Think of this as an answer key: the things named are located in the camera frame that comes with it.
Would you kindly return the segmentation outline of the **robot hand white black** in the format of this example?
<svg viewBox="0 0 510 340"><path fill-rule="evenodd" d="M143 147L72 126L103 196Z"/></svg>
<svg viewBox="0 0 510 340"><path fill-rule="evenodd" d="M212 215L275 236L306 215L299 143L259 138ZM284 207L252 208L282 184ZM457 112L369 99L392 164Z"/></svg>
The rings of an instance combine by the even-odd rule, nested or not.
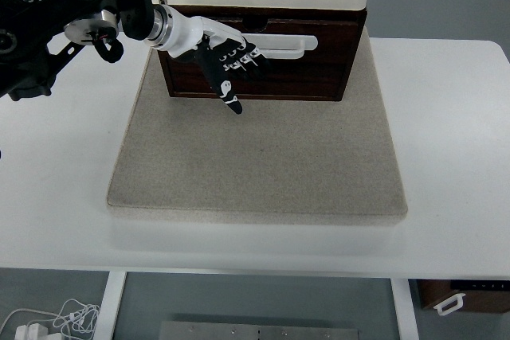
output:
<svg viewBox="0 0 510 340"><path fill-rule="evenodd" d="M270 67L259 48L242 33L209 18L188 18L167 7L169 32L163 49L181 62L194 62L216 96L234 113L242 113L242 105L233 89L230 76L243 79L260 78Z"/></svg>

